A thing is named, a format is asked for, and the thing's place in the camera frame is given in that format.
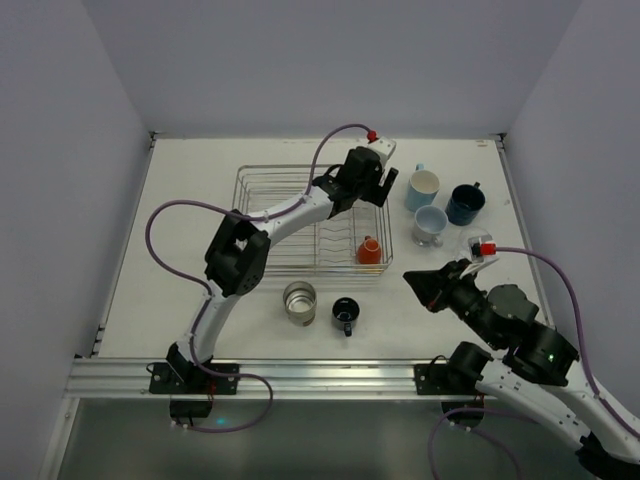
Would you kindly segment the light blue mug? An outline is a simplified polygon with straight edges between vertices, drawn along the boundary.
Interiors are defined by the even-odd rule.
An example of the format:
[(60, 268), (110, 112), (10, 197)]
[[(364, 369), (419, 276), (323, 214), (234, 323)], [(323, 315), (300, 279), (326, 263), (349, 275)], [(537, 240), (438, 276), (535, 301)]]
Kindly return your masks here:
[(419, 163), (409, 176), (404, 206), (408, 211), (415, 212), (422, 206), (431, 205), (439, 190), (439, 177)]

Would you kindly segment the pale blue small cup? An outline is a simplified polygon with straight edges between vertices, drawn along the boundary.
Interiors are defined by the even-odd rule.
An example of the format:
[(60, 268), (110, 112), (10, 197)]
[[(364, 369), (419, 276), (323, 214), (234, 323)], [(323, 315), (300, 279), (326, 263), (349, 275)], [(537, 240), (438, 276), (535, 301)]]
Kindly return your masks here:
[(414, 213), (412, 238), (419, 246), (441, 247), (447, 224), (448, 218), (442, 209), (433, 205), (419, 207)]

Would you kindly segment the orange small cup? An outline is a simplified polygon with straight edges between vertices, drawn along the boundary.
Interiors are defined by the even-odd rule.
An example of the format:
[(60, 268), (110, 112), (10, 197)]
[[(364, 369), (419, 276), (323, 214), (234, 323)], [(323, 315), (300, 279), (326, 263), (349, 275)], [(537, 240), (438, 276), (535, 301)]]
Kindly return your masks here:
[(382, 248), (378, 240), (366, 236), (357, 249), (356, 260), (361, 265), (377, 265), (382, 258)]

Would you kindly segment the large dark blue mug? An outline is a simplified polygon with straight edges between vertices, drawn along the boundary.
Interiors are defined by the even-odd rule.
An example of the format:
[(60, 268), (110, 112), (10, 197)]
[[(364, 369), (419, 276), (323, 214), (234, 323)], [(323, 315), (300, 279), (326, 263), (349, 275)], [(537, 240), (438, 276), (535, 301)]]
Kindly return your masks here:
[(445, 213), (450, 223), (456, 226), (470, 225), (486, 203), (480, 183), (462, 184), (451, 192)]

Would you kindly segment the small dark blue cup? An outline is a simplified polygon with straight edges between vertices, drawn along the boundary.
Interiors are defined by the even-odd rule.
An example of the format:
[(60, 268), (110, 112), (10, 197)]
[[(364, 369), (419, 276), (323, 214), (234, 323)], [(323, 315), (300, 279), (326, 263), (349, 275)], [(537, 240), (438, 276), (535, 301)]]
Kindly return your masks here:
[(351, 297), (341, 297), (334, 302), (331, 315), (333, 327), (350, 338), (360, 316), (360, 306)]

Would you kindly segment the beige brown cup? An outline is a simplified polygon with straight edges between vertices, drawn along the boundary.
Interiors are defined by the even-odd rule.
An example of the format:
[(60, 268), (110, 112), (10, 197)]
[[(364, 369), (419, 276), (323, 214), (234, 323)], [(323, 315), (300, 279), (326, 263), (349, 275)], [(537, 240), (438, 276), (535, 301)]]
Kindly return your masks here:
[(309, 326), (316, 317), (316, 290), (308, 282), (292, 282), (283, 291), (283, 304), (292, 323), (302, 327)]

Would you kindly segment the clear glass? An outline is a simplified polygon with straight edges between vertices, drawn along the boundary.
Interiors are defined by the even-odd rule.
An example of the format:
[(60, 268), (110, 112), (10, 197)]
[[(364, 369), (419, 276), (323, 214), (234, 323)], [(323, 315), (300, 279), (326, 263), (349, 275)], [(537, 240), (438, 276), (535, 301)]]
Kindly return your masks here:
[(466, 226), (462, 228), (456, 239), (453, 255), (456, 260), (467, 259), (474, 260), (477, 255), (473, 249), (477, 245), (481, 245), (493, 240), (493, 236), (481, 227)]

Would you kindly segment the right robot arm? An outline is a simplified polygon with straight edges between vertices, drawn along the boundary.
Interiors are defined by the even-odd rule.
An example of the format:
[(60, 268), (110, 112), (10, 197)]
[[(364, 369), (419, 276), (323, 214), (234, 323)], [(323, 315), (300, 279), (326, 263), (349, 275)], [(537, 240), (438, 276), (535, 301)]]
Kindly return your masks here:
[(482, 340), (461, 342), (442, 366), (419, 375), (454, 393), (482, 393), (546, 427), (599, 479), (639, 476), (639, 420), (587, 370), (586, 358), (536, 319), (538, 306), (514, 284), (483, 291), (463, 259), (404, 273), (429, 312), (453, 312)]

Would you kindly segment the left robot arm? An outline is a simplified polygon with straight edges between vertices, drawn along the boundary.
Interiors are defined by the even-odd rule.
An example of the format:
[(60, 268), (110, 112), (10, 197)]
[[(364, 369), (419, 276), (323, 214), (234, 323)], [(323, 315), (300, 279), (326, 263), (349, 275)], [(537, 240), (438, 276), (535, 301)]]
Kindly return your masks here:
[(205, 254), (204, 301), (183, 339), (171, 345), (166, 357), (182, 383), (202, 375), (231, 311), (262, 280), (272, 247), (358, 201), (384, 205), (398, 175), (395, 168), (385, 170), (395, 150), (396, 142), (385, 137), (357, 146), (349, 150), (336, 174), (316, 177), (307, 191), (250, 216), (233, 210), (224, 217)]

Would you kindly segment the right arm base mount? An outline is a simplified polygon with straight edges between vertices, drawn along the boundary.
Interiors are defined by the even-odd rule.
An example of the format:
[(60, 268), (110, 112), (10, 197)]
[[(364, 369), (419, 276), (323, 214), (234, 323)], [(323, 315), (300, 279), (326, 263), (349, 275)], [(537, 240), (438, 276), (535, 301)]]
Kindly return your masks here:
[(418, 395), (474, 395), (481, 371), (466, 354), (449, 358), (438, 356), (413, 366), (413, 380)]

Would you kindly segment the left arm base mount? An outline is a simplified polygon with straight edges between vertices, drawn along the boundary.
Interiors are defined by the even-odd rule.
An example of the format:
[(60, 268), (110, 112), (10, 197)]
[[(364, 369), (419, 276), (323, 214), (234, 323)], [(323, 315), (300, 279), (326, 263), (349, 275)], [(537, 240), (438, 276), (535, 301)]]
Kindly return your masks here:
[(149, 392), (159, 395), (235, 395), (240, 368), (235, 363), (208, 363), (211, 376), (196, 368), (190, 380), (184, 383), (166, 362), (152, 362), (146, 366), (151, 375)]

